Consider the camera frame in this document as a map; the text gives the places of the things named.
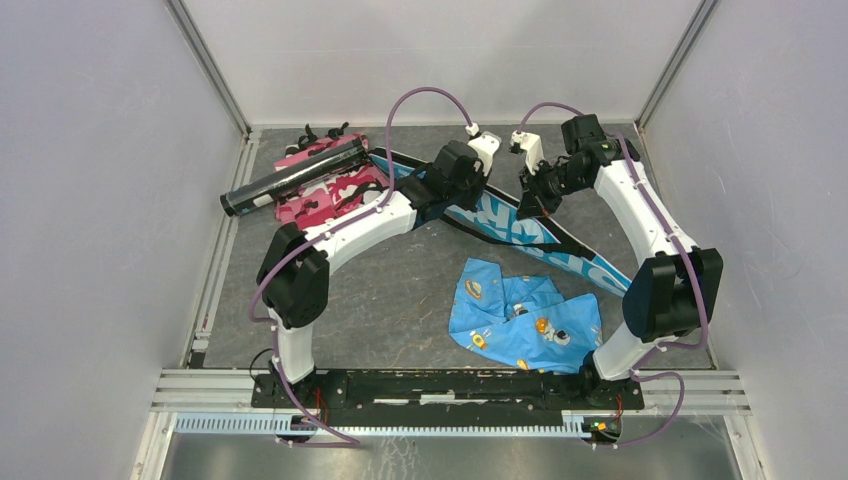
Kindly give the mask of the blue sport racket bag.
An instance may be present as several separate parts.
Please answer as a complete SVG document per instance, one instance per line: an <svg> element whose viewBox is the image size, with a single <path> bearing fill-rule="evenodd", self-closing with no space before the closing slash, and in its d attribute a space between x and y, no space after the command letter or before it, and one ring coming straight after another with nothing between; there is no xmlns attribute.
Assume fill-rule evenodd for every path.
<svg viewBox="0 0 848 480"><path fill-rule="evenodd" d="M486 243L507 246L566 272L578 275L618 296L631 280L601 254L549 218L516 219L519 202L486 184L476 209L453 204L454 175L482 171L482 161L463 147L447 149L433 162L376 148L372 159L381 170L395 175L394 189L418 210L414 226L442 220Z"/></svg>

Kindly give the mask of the black shuttlecock tube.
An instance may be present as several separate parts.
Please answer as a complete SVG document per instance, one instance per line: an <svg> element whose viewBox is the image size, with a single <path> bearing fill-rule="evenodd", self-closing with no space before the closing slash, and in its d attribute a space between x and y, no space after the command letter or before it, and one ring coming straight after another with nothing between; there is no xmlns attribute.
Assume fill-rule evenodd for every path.
<svg viewBox="0 0 848 480"><path fill-rule="evenodd" d="M241 216L297 193L301 188L363 164L368 159L368 140L353 136L349 141L321 145L300 160L256 181L219 196L224 213Z"/></svg>

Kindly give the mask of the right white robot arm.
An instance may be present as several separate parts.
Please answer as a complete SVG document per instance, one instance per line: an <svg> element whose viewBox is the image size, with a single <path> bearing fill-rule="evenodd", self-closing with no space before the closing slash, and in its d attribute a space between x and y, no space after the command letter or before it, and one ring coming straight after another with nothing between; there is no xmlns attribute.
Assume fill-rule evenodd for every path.
<svg viewBox="0 0 848 480"><path fill-rule="evenodd" d="M522 153L523 218L554 212L570 194L593 189L623 228L640 262L622 300L623 324L587 361L577 382L580 400L602 408L618 393L616 381L637 379L654 355L668 348L707 345L724 262L702 248L662 204L630 142L606 132L594 115L561 126L565 156L545 159L540 136L514 131L510 148Z"/></svg>

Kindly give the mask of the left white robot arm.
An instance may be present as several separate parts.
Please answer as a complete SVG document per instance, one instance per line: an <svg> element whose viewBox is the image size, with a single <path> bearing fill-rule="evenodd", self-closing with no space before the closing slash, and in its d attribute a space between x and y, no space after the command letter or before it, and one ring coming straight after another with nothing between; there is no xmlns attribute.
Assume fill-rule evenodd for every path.
<svg viewBox="0 0 848 480"><path fill-rule="evenodd" d="M393 168L390 191L323 225L301 230L294 223L275 233L257 276L252 302L263 303L272 327L275 392L290 407L314 394L313 324L328 304L329 280L342 265L389 238L443 216L452 207L475 210L499 150L499 137L484 132L451 141L431 163L406 176Z"/></svg>

